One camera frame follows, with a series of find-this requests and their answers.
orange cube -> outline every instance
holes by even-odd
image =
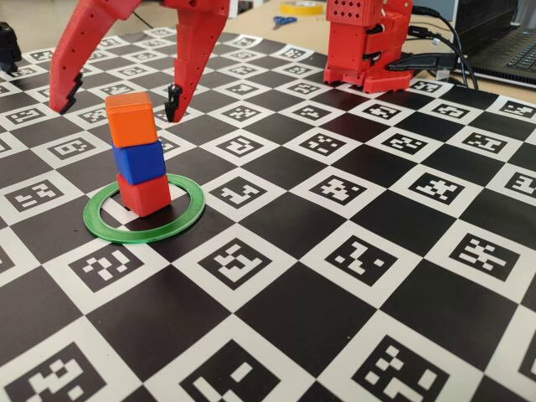
[[[105,103],[111,139],[117,148],[157,141],[151,99],[146,92],[107,96]]]

scissors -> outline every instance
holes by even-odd
[[[274,30],[279,29],[283,25],[287,25],[288,23],[295,23],[298,20],[296,17],[274,17],[274,23],[276,23],[276,26],[274,27]]]

green ring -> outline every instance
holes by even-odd
[[[189,228],[204,209],[204,194],[199,185],[190,178],[167,174],[167,181],[182,188],[190,197],[190,204],[184,213],[173,222],[149,230],[127,231],[114,229],[102,220],[102,204],[119,191],[117,182],[108,184],[91,198],[84,208],[84,223],[95,236],[113,243],[151,243],[166,239]]]

black object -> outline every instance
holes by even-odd
[[[18,70],[15,62],[21,59],[15,31],[8,23],[0,22],[0,69],[6,73],[14,73]]]

stacked cubes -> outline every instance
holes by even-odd
[[[169,205],[168,178],[152,105],[145,92],[106,98],[123,205],[147,216]]]

